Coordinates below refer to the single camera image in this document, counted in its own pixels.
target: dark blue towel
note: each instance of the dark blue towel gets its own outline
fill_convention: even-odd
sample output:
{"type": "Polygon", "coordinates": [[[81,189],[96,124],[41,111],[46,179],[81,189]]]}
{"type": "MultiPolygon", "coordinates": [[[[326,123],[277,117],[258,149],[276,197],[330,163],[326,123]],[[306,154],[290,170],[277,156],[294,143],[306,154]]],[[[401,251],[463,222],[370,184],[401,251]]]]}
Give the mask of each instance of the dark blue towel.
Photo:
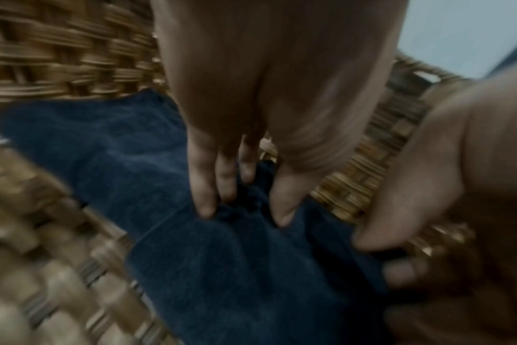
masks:
{"type": "Polygon", "coordinates": [[[311,199],[290,227],[273,226],[268,164],[214,220],[197,217],[185,125],[168,97],[21,104],[0,129],[137,241],[127,264],[187,345],[391,342],[381,263],[351,249],[351,226],[311,199]]]}

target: fabric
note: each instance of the fabric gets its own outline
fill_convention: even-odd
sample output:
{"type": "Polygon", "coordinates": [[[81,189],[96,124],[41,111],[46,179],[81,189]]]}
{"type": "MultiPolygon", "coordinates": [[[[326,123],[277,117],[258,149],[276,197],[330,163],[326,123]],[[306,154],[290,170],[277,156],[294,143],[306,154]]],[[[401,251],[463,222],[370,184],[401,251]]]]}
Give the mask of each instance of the fabric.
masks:
{"type": "Polygon", "coordinates": [[[197,216],[170,98],[31,102],[6,109],[0,132],[136,240],[127,265],[187,345],[391,343],[381,263],[311,199],[276,228],[271,165],[214,219],[197,216]]]}

